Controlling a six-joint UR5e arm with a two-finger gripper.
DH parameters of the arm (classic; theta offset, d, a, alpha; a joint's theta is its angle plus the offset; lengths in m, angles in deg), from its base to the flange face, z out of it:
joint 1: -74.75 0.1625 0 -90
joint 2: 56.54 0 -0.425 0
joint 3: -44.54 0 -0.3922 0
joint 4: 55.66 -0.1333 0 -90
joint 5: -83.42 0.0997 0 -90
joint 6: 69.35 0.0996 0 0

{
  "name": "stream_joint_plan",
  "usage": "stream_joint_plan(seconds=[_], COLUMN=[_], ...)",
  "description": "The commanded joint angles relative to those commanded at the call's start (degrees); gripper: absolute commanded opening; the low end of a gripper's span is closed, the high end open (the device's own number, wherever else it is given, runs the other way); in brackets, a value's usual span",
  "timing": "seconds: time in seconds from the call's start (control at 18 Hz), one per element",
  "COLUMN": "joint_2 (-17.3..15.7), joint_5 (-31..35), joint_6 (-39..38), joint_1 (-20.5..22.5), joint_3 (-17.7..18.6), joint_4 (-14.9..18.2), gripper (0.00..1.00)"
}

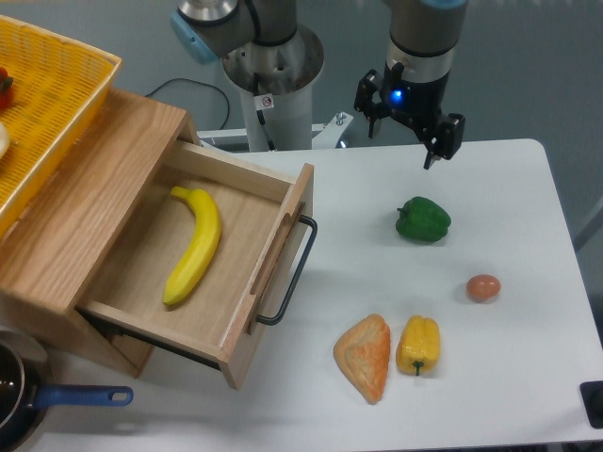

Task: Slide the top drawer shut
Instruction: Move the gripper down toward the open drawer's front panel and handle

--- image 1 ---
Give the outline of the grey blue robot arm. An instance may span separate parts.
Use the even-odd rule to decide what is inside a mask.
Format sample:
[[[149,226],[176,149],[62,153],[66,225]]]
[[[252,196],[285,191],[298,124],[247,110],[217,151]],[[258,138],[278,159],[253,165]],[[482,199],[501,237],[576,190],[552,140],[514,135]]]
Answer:
[[[389,1],[384,69],[359,81],[353,108],[369,122],[390,118],[426,147],[424,166],[450,160],[465,118],[441,109],[465,1]],[[294,1],[180,1],[174,34],[200,64],[219,61],[240,93],[253,152],[311,148],[312,88],[324,67],[318,36],[299,23]]]

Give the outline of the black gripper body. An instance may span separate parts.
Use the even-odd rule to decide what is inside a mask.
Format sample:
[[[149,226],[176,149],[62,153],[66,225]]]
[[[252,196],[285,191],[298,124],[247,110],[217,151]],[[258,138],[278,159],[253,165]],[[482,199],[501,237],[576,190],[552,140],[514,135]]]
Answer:
[[[396,63],[394,70],[384,67],[380,98],[394,121],[412,129],[418,139],[432,139],[442,115],[448,73],[439,79],[419,83],[402,79],[402,67],[401,63]]]

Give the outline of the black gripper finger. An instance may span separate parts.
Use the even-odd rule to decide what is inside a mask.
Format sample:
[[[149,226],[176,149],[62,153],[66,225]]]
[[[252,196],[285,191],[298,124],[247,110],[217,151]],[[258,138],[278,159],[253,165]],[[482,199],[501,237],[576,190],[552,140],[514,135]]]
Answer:
[[[450,160],[461,148],[465,117],[459,113],[441,115],[435,126],[425,132],[422,139],[427,153],[423,169],[428,170],[435,161]]]
[[[390,108],[381,98],[383,78],[375,70],[369,70],[358,82],[353,107],[368,121],[368,137],[374,138],[378,123],[390,116]]]

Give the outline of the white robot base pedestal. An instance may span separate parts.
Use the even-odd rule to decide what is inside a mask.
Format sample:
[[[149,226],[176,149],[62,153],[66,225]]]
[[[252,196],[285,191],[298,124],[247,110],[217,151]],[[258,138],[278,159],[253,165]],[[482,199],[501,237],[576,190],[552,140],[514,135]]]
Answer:
[[[312,147],[313,86],[323,65],[321,41],[302,24],[283,44],[249,42],[222,60],[238,89],[250,152]]]

